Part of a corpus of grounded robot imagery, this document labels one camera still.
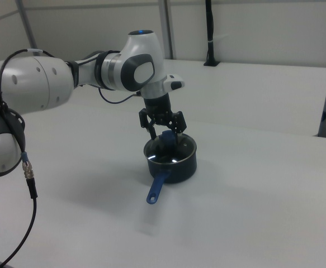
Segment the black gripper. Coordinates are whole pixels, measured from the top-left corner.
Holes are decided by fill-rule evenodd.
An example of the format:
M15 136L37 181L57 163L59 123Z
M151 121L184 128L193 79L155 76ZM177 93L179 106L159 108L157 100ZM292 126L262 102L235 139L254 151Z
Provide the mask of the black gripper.
M169 94L159 98L144 99L145 108L139 112L139 121L141 128L145 128L150 139L157 137L154 125L167 126L174 134L176 142L178 135L182 134L187 128L186 121L182 111L173 113L171 110L171 101Z

